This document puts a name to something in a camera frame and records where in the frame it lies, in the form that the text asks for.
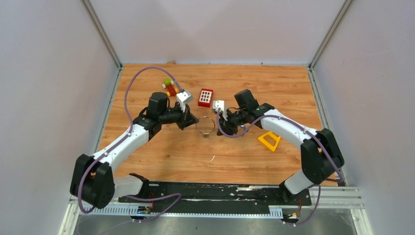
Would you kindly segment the silver keyring with keys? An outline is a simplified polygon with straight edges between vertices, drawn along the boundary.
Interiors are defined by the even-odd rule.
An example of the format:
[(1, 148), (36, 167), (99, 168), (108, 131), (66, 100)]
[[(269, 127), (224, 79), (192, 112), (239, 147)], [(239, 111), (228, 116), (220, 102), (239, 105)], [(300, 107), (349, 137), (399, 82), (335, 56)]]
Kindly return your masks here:
[(196, 123), (196, 129), (204, 139), (209, 139), (216, 131), (216, 124), (211, 117), (202, 116), (198, 119), (198, 123)]

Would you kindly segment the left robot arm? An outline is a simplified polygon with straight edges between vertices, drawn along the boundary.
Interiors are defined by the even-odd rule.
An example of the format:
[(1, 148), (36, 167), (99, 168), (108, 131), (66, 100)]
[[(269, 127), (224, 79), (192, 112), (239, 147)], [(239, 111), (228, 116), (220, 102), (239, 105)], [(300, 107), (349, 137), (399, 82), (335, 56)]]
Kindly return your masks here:
[(106, 207), (114, 198), (131, 195), (138, 202), (145, 202), (150, 196), (146, 179), (131, 173), (115, 178), (114, 171), (139, 147), (149, 142), (164, 124), (175, 123), (183, 130), (198, 123), (190, 112), (189, 102), (193, 99), (188, 90), (176, 95), (176, 102), (170, 107), (166, 93), (154, 92), (147, 107), (131, 121), (128, 129), (115, 141), (91, 156), (82, 154), (75, 162), (69, 192), (95, 208)]

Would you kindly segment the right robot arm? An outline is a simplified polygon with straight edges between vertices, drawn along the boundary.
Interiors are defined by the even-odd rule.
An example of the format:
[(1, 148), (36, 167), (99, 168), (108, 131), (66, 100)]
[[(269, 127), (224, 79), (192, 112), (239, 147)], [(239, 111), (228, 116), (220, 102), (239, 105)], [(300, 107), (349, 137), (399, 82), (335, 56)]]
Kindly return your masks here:
[(223, 100), (212, 103), (218, 125), (217, 135), (228, 138), (238, 138), (242, 133), (238, 127), (243, 124), (270, 131), (300, 150), (301, 168), (279, 184), (279, 197), (285, 204), (292, 204), (299, 198), (299, 193), (314, 185), (319, 185), (332, 174), (340, 172), (345, 161), (333, 132), (327, 128), (317, 130), (302, 125), (283, 115), (274, 106), (259, 104), (248, 89), (235, 94), (238, 108), (234, 112), (225, 107)]

